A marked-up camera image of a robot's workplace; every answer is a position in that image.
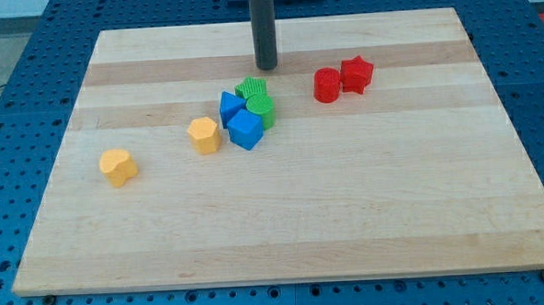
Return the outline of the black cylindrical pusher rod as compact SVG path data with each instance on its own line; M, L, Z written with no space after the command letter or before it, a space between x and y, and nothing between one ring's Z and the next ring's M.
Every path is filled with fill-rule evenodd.
M255 63L261 70L278 66L274 0L248 0Z

